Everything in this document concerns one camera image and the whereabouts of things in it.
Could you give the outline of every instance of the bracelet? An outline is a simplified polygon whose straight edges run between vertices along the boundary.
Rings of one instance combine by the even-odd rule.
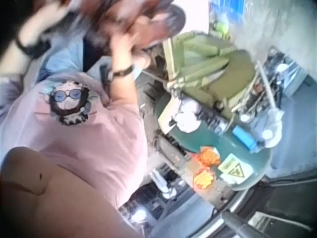
[[[19,37],[15,38],[15,43],[17,47],[27,56],[32,59],[38,59],[41,57],[47,50],[51,48],[51,43],[49,40],[47,41],[39,41],[36,45],[33,46],[23,46]]]
[[[131,65],[130,67],[128,67],[125,70],[121,70],[121,71],[117,71],[117,72],[113,72],[113,77],[124,77],[129,75],[130,73],[132,73],[134,70],[134,65]]]

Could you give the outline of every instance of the round sunglasses graphic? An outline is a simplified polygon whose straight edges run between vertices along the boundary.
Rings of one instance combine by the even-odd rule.
[[[79,100],[81,97],[81,90],[80,89],[72,89],[68,92],[58,90],[54,93],[54,100],[58,103],[65,101],[67,97],[70,97],[73,100]]]

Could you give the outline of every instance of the hand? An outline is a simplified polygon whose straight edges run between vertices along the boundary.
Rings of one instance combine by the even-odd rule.
[[[57,0],[40,8],[31,19],[36,24],[35,27],[43,33],[63,20],[69,10],[69,6],[61,5],[60,1]]]
[[[34,44],[47,29],[59,23],[68,13],[70,7],[54,1],[37,11],[20,30],[19,38],[23,45]]]
[[[115,33],[110,40],[112,51],[112,70],[118,72],[126,70],[133,64],[131,48],[133,41],[129,34]]]

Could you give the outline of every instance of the cartoon character print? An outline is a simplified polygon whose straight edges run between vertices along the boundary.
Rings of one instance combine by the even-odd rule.
[[[97,97],[84,84],[71,80],[51,82],[44,94],[51,115],[62,125],[85,122],[91,110],[91,100]]]

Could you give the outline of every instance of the wire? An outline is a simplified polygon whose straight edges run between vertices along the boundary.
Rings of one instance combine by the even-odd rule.
[[[217,209],[214,207],[211,212],[211,218],[216,214]]]
[[[313,228],[311,228],[310,226],[307,226],[307,225],[304,225],[302,223],[299,223],[299,222],[295,222],[295,221],[292,221],[292,220],[288,220],[288,219],[284,219],[284,218],[281,218],[281,217],[277,217],[277,216],[273,216],[273,215],[269,215],[269,214],[266,214],[266,213],[263,213],[263,212],[259,212],[257,211],[256,213],[259,213],[265,217],[268,217],[268,218],[271,218],[271,219],[275,219],[275,220],[278,220],[278,221],[281,221],[281,222],[285,222],[285,223],[289,223],[289,224],[292,224],[292,225],[295,225],[297,227],[301,227],[309,232],[311,232],[313,230]]]
[[[281,187],[281,186],[298,185],[298,184],[309,183],[309,182],[317,182],[317,177],[294,179],[294,180],[278,180],[278,181],[273,181],[271,183],[268,183],[266,185],[270,187]]]

